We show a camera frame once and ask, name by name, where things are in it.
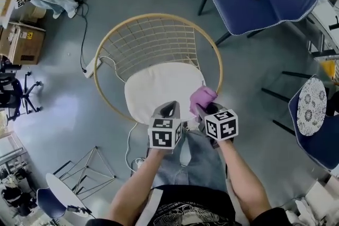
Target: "hand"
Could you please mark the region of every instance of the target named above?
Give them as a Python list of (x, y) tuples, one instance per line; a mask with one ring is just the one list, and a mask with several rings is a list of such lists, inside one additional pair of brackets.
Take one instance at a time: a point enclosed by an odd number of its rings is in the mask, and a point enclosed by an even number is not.
[(161, 156), (162, 158), (165, 156), (165, 155), (168, 155), (169, 153), (171, 153), (171, 150), (167, 150), (167, 149), (150, 149), (149, 150), (149, 154), (148, 156)]
[(229, 145), (233, 145), (232, 141), (230, 139), (227, 140), (219, 140), (217, 141), (219, 144), (219, 147), (224, 147), (224, 146), (229, 146)]

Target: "black t-shirt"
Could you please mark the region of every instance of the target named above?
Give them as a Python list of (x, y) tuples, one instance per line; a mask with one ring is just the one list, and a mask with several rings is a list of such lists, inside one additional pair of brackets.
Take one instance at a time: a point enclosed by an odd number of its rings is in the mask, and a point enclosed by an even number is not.
[[(240, 226), (227, 193), (200, 186), (165, 185), (148, 226)], [(291, 225), (284, 209), (273, 208), (259, 215), (251, 226)], [(86, 226), (121, 226), (105, 219), (89, 220)]]

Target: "white seat cushion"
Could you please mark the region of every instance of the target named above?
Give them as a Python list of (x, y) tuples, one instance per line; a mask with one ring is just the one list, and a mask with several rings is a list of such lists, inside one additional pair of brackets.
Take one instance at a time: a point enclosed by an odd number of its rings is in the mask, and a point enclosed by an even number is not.
[(202, 85), (204, 77), (201, 71), (191, 64), (157, 64), (135, 73), (127, 80), (127, 107), (136, 121), (149, 124), (157, 107), (178, 101), (181, 119), (189, 120), (194, 117), (190, 112), (190, 96)]

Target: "round wire chair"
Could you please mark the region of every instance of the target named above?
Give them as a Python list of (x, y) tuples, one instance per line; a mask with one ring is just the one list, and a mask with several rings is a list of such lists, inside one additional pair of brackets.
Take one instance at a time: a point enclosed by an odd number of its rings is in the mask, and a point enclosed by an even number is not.
[(97, 90), (111, 109), (130, 121), (138, 122), (123, 114), (104, 95), (97, 76), (97, 60), (100, 59), (103, 64), (109, 65), (124, 83), (140, 71), (164, 63), (175, 63), (178, 66), (187, 64), (200, 72), (196, 49), (198, 33), (212, 46), (218, 59), (219, 82), (216, 92), (219, 93), (223, 68), (219, 50), (212, 38), (199, 26), (184, 18), (157, 13), (127, 19), (103, 38), (97, 49), (94, 63), (94, 80)]

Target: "cardboard box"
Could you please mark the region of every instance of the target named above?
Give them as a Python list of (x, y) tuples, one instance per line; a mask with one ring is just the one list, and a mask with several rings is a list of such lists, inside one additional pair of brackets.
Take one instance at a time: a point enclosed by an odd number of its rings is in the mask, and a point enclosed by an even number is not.
[(11, 42), (8, 40), (10, 36), (11, 28), (2, 29), (0, 38), (0, 55), (8, 57), (10, 52)]
[(38, 64), (44, 39), (44, 31), (25, 25), (14, 25), (14, 37), (8, 58), (12, 64)]

